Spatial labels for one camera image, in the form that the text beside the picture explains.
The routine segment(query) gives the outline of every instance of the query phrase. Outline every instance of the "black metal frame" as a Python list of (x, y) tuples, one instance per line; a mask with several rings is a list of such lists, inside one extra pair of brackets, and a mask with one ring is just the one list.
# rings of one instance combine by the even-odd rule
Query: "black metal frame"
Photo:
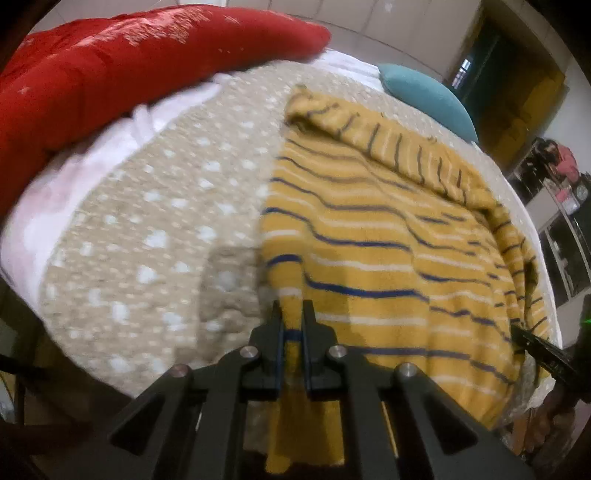
[[(173, 366), (52, 478), (236, 479), (246, 404), (279, 398), (285, 341), (276, 303), (248, 346), (195, 371)], [(379, 367), (338, 345), (334, 331), (316, 323), (310, 301), (304, 301), (302, 343), (309, 397), (341, 402), (345, 457), (356, 478), (534, 478), (415, 365)]]

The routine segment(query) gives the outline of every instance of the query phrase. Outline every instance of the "red comforter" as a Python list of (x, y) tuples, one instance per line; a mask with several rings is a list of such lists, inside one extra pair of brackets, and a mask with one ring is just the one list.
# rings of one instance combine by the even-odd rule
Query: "red comforter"
[(0, 76), (0, 218), (51, 155), (216, 72), (321, 52), (324, 27), (209, 5), (77, 20), (29, 35)]

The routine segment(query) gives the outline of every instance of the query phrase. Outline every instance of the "yellow striped towel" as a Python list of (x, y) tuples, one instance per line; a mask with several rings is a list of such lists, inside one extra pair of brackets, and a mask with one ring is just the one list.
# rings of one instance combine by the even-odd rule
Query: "yellow striped towel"
[[(455, 151), (357, 104), (298, 87), (261, 219), (262, 255), (287, 329), (302, 299), (339, 343), (413, 362), (491, 427), (523, 355), (511, 323), (544, 336), (537, 260), (480, 175)], [(274, 407), (267, 468), (343, 459), (338, 404), (312, 404), (300, 344)]]

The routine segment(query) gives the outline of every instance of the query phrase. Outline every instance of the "white wall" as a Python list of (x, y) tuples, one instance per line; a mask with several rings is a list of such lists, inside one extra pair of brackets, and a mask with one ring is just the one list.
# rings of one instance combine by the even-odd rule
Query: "white wall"
[(591, 85), (574, 58), (564, 82), (569, 91), (542, 136), (569, 147), (579, 170), (591, 172)]

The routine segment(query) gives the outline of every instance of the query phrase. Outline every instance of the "teal pillow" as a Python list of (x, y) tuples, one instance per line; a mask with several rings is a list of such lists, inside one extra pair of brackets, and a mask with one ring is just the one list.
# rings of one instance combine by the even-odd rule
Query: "teal pillow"
[(390, 95), (426, 113), (467, 142), (478, 142), (470, 115), (444, 84), (402, 65), (383, 63), (378, 68)]

